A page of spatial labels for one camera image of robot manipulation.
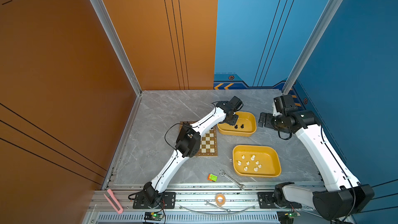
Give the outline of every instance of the robotic arm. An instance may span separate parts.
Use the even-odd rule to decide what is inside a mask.
[[[176,149],[159,174],[144,185],[143,194],[151,207],[159,204],[162,192],[164,192],[171,178],[182,164],[193,157],[199,151],[202,136],[217,123],[224,122],[235,125],[242,101],[234,96],[230,101],[217,102],[215,109],[204,118],[193,124],[184,123],[176,141]]]
[[[274,112],[262,112],[260,127],[292,134],[304,144],[325,183],[324,188],[297,186],[286,182],[275,186],[274,200],[280,207],[298,202],[316,209],[326,220],[360,212],[374,196],[368,184],[361,184],[337,155],[324,134],[321,122],[308,110],[300,111],[291,95],[274,98]]]

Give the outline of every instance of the silver wrench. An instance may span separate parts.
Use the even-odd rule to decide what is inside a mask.
[[[235,181],[234,179],[232,179],[230,176],[225,174],[225,171],[223,171],[222,169],[220,171],[221,171],[220,176],[228,178],[231,182],[235,183],[238,187],[240,187],[241,190],[245,190],[243,188],[243,187],[245,187],[243,184],[240,184],[237,181]]]
[[[231,210],[230,210],[230,209],[226,209],[226,208],[223,208],[223,207],[219,207],[219,206],[217,206],[217,205],[215,205],[215,204],[209,203],[208,201],[205,201],[205,202],[206,202],[205,205],[210,205],[210,206],[213,206],[213,207],[215,207],[215,208],[221,209],[222,211],[225,211],[225,212],[227,212],[227,213],[231,213]]]

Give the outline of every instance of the yellow stripe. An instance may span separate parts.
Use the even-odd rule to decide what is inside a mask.
[[[214,89],[219,90],[218,87],[221,86],[223,83],[218,84],[217,86],[214,87]]]
[[[224,89],[229,90],[229,87],[232,86],[233,83],[229,84],[228,86],[224,87]]]

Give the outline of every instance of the pink utility knife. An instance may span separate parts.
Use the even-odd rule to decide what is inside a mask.
[[[123,207],[120,205],[119,201],[116,199],[115,195],[113,194],[111,189],[108,189],[104,193],[105,198],[108,200],[108,202],[112,205],[112,207],[115,209],[115,211],[118,214],[123,213]]]

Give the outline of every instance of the yellow plastic bin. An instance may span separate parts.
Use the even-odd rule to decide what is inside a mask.
[[[235,172],[240,176],[277,177],[281,175],[282,168],[278,153],[271,147],[238,145],[232,153]]]
[[[218,131],[225,135],[250,137],[257,130],[256,118],[250,112],[236,112],[236,114],[239,117],[235,126],[231,126],[227,123],[217,124]]]

